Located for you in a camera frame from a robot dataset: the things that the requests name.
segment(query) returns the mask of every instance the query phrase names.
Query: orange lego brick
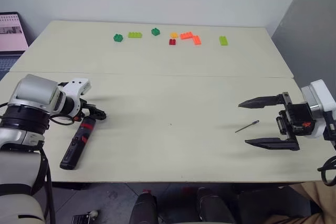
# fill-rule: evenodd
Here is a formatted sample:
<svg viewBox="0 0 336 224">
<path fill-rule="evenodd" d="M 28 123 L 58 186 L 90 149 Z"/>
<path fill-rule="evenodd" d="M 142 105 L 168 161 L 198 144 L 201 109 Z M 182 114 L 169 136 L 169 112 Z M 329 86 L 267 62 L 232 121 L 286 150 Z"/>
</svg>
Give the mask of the orange lego brick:
<svg viewBox="0 0 336 224">
<path fill-rule="evenodd" d="M 195 45 L 200 45 L 200 44 L 202 44 L 202 43 L 201 43 L 201 40 L 200 40 L 200 38 L 199 38 L 198 35 L 193 36 L 193 40 L 194 40 L 194 44 L 195 44 Z"/>
<path fill-rule="evenodd" d="M 191 39 L 193 38 L 193 33 L 188 31 L 187 33 L 180 34 L 181 39 Z"/>
<path fill-rule="evenodd" d="M 170 37 L 172 37 L 172 39 L 176 39 L 179 37 L 179 35 L 177 33 L 171 33 Z"/>
</svg>

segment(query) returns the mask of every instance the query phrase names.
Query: lego brick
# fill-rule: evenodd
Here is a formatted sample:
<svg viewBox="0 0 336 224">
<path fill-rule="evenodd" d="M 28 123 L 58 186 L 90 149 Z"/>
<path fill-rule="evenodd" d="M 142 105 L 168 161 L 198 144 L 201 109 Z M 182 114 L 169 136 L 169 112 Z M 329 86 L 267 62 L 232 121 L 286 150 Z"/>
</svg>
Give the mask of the lego brick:
<svg viewBox="0 0 336 224">
<path fill-rule="evenodd" d="M 152 35 L 157 36 L 159 34 L 160 34 L 160 30 L 158 30 L 157 28 L 152 29 Z"/>
<path fill-rule="evenodd" d="M 135 32 L 135 31 L 130 31 L 128 33 L 129 38 L 142 38 L 142 33 Z"/>
<path fill-rule="evenodd" d="M 193 33 L 191 31 L 188 31 L 186 33 L 180 34 L 181 39 L 191 39 L 193 38 Z"/>
<path fill-rule="evenodd" d="M 227 39 L 225 36 L 220 36 L 219 37 L 219 42 L 221 43 L 222 46 L 227 46 L 228 43 L 227 43 Z"/>
<path fill-rule="evenodd" d="M 170 39 L 169 40 L 169 45 L 176 45 L 176 39 Z"/>
<path fill-rule="evenodd" d="M 193 40 L 194 40 L 194 44 L 195 44 L 195 45 L 200 45 L 200 44 L 202 44 L 202 43 L 201 43 L 201 39 L 199 38 L 198 35 L 193 36 Z"/>
<path fill-rule="evenodd" d="M 170 37 L 172 37 L 172 39 L 176 39 L 179 37 L 179 35 L 177 33 L 171 33 Z"/>
<path fill-rule="evenodd" d="M 113 37 L 114 41 L 116 42 L 121 42 L 123 37 L 121 34 L 115 34 L 114 37 Z"/>
</svg>

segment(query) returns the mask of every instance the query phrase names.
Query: tabletop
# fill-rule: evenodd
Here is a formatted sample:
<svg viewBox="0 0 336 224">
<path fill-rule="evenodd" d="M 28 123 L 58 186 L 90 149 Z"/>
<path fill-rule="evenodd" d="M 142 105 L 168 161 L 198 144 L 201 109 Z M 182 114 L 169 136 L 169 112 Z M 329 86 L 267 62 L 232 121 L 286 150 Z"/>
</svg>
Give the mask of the tabletop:
<svg viewBox="0 0 336 224">
<path fill-rule="evenodd" d="M 132 31 L 142 38 L 128 38 Z M 169 45 L 171 33 L 188 31 L 202 44 L 177 38 Z M 123 41 L 113 41 L 115 34 Z M 51 22 L 11 71 L 293 77 L 264 28 L 66 21 Z"/>
<path fill-rule="evenodd" d="M 0 82 L 7 102 L 26 72 L 10 72 Z M 334 155 L 328 141 L 298 137 L 301 150 L 270 151 L 244 142 L 280 136 L 276 116 L 282 106 L 243 109 L 261 95 L 288 91 L 303 101 L 291 78 L 151 76 L 94 73 L 34 73 L 58 82 L 89 78 L 82 98 L 106 111 L 97 122 L 75 170 L 59 163 L 79 123 L 50 122 L 45 152 L 55 182 L 300 182 L 320 180 L 316 170 Z M 255 120 L 260 123 L 238 133 Z"/>
</svg>

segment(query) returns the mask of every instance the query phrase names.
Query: person's leg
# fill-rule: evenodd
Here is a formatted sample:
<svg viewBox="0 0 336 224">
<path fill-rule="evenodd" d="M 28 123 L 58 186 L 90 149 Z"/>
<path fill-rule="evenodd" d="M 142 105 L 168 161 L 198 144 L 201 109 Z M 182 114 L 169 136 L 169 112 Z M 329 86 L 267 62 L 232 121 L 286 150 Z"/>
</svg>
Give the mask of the person's leg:
<svg viewBox="0 0 336 224">
<path fill-rule="evenodd" d="M 224 201 L 210 189 L 204 187 L 198 189 L 197 208 L 202 221 L 235 223 Z"/>
<path fill-rule="evenodd" d="M 158 224 L 156 202 L 150 193 L 139 195 L 132 210 L 129 224 Z"/>
</svg>

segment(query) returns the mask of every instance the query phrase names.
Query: cordless screwdriver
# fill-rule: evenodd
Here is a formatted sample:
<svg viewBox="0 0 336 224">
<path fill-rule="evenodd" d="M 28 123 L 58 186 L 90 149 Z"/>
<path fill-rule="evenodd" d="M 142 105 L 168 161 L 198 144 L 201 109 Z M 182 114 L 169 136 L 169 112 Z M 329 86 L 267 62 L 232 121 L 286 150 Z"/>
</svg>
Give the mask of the cordless screwdriver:
<svg viewBox="0 0 336 224">
<path fill-rule="evenodd" d="M 96 119 L 90 116 L 85 116 L 83 118 L 83 121 L 72 138 L 71 143 L 61 163 L 59 164 L 60 168 L 73 170 L 76 167 L 79 157 L 84 150 L 85 144 L 88 141 L 95 124 Z"/>
</svg>

